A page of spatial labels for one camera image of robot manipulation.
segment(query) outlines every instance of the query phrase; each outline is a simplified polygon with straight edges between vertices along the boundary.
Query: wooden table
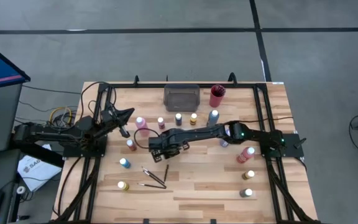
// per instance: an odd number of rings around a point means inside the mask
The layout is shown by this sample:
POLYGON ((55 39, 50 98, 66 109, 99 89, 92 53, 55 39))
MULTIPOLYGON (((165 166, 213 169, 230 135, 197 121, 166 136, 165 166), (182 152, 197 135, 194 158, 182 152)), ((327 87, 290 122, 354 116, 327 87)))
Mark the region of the wooden table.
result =
MULTIPOLYGON (((267 83, 267 87, 273 117, 291 116, 284 85, 267 83)), ((159 133, 161 130, 157 125, 158 117, 164 118, 165 129, 176 128, 175 113, 166 111, 163 105, 163 88, 117 88, 116 90, 117 109, 135 108, 127 125, 131 139, 136 130, 134 121, 138 116, 145 118, 149 128, 159 133)), ((84 116, 91 115, 86 105, 89 101, 95 100, 96 94, 97 85, 85 92, 84 116)), ((266 118, 262 93, 260 93, 260 100, 266 118)), ((190 125, 191 113, 182 113, 181 128, 204 127, 208 113, 212 110, 208 102, 209 89, 201 89, 197 124, 190 125)), ((252 89, 228 88, 218 111, 220 123, 235 119, 257 120, 252 89)), ((258 123, 247 125, 252 129, 259 129, 258 123)), ((275 121, 275 127, 284 133, 292 133, 295 130, 292 119, 275 121)), ((136 137, 140 139, 139 144, 147 146, 147 138, 142 138, 140 134, 136 137)), ((168 161, 154 163, 147 149, 138 147, 132 152, 126 146, 126 140, 116 130, 108 135, 108 148, 105 157, 101 160, 98 176, 93 223, 141 223, 144 218, 149 218, 151 223, 209 223, 210 219, 217 219, 218 223, 275 223, 265 159, 260 155, 257 142, 246 141, 241 145, 228 147, 221 147, 218 139, 191 142, 190 149, 186 152, 181 152, 168 161), (255 148, 255 157, 245 164, 238 164, 236 156, 246 146, 255 148), (132 163, 130 169, 125 169, 119 164, 119 160, 123 157, 132 163), (167 189, 137 185, 138 182, 155 184, 154 180, 142 172, 141 166, 163 178, 168 163, 170 168, 166 182, 167 189), (255 171, 255 177, 242 180, 241 174, 249 169, 255 171), (127 192, 118 189, 117 183, 121 180, 130 185, 127 192), (253 196, 241 198, 239 191, 245 188, 252 189, 253 196)), ((70 158, 65 162, 62 180, 75 160, 70 158)), ((290 193, 306 214, 317 219, 305 168, 293 158, 283 158, 283 163, 290 193)), ((83 159, 76 165, 68 179, 62 208, 67 207, 76 195, 82 168, 83 159)), ((283 198, 281 193, 278 194, 282 216, 286 218, 283 198)), ((88 195, 85 195, 81 218, 85 217, 87 201, 88 195)))

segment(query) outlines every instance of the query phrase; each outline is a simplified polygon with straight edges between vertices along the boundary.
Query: bottle cap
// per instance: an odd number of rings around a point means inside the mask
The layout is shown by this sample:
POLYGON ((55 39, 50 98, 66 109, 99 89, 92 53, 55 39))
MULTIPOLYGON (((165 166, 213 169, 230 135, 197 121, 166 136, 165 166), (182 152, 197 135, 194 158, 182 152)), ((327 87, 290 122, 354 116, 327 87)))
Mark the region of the bottle cap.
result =
POLYGON ((249 147, 249 148, 247 149, 247 153, 250 154, 250 155, 252 155, 253 153, 255 153, 255 149, 254 149, 253 147, 249 147))
POLYGON ((123 181, 120 181, 118 182, 117 186, 120 188, 120 189, 123 189, 125 187, 125 183, 123 181))
POLYGON ((127 140, 127 146, 133 146, 134 145, 134 142, 132 140, 127 140))
POLYGON ((246 189, 244 191, 244 193, 246 193, 246 196, 251 196, 252 195, 252 190, 251 189, 246 189))
POLYGON ((136 118, 136 123, 141 123, 141 122, 143 122, 143 118, 137 117, 137 118, 136 118))
POLYGON ((250 171, 247 172, 247 175, 248 175, 249 177, 253 177, 253 176, 255 176, 255 172, 252 171, 252 170, 250 170, 250 171))
POLYGON ((119 160, 119 163, 120 163, 121 165, 124 165, 125 163, 127 163, 127 160, 124 159, 124 158, 122 158, 122 159, 119 160))

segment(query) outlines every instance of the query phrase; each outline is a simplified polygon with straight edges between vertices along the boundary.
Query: paint bottle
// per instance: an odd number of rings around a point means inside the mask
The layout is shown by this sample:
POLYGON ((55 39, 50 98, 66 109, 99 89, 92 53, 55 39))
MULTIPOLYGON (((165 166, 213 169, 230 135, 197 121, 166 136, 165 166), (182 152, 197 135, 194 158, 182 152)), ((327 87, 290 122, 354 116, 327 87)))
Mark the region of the paint bottle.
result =
POLYGON ((190 124, 195 125, 197 123, 197 114, 192 113, 190 117, 190 124))
POLYGON ((134 142, 130 139, 127 140, 127 146, 132 151, 136 150, 136 144, 134 144, 134 142))
MULTIPOLYGON (((230 136, 230 130, 226 130, 226 134, 228 135, 228 136, 230 136)), ((223 139, 220 139, 219 140, 219 143, 220 143, 220 145, 222 146, 222 147, 227 147, 228 145, 229 145, 229 143, 227 143, 227 141, 225 141, 225 140, 223 140, 223 139)))
POLYGON ((255 172, 252 171, 252 170, 248 170, 247 172, 243 173, 241 175, 241 177, 244 179, 244 180, 248 180, 248 179, 251 179, 255 176, 255 172))
POLYGON ((119 163, 126 169, 129 169, 131 167, 131 163, 125 158, 120 159, 119 163))
POLYGON ((250 197, 251 195, 252 195, 252 190, 251 189, 240 190, 240 196, 241 197, 250 197))
POLYGON ((208 121, 206 123, 207 127, 214 126, 219 119, 219 113, 217 110, 212 110, 209 112, 208 121))
POLYGON ((181 126, 181 114, 180 113, 177 113, 175 115, 175 122, 176 122, 177 126, 181 126))
MULTIPOLYGON (((147 128, 147 123, 146 123, 146 120, 144 118, 137 117, 135 124, 136 124, 137 129, 139 129, 139 128, 147 128)), ((140 135, 143 136, 143 137, 147 137, 150 134, 149 130, 140 130, 139 132, 140 132, 140 135)))
POLYGON ((165 128, 165 121, 164 121, 164 119, 163 118, 158 118, 158 127, 160 128, 160 129, 164 129, 165 128))
POLYGON ((242 153, 237 156, 237 162, 243 164, 252 158, 254 154, 255 149, 253 147, 246 147, 242 153))
POLYGON ((129 184, 125 183, 124 181, 118 182, 117 186, 121 190, 128 190, 129 189, 129 184))

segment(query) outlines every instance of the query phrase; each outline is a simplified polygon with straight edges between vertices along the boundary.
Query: red cup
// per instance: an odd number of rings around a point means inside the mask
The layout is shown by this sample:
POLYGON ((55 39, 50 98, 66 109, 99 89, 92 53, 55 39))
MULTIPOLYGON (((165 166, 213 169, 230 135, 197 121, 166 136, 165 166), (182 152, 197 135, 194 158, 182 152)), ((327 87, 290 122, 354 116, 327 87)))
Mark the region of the red cup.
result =
POLYGON ((226 93, 226 89, 221 85, 214 85, 211 88, 211 93, 209 94, 209 105, 213 108, 218 107, 222 99, 224 97, 224 94, 226 93))

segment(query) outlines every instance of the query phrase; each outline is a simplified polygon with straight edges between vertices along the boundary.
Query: pink paint bottle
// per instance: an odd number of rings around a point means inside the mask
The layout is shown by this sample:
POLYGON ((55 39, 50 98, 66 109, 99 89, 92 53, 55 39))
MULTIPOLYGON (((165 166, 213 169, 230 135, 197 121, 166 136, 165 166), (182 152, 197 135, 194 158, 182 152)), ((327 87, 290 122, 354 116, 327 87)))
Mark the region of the pink paint bottle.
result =
MULTIPOLYGON (((141 117, 136 118, 135 124, 136 124, 137 129, 139 129, 139 128, 148 128, 146 120, 144 118, 141 118, 141 117)), ((150 134, 149 130, 140 130, 139 132, 140 132, 140 135, 143 136, 143 137, 147 137, 150 134)))
POLYGON ((237 162, 243 164, 252 158, 254 154, 255 149, 253 147, 246 147, 242 153, 237 156, 237 162))

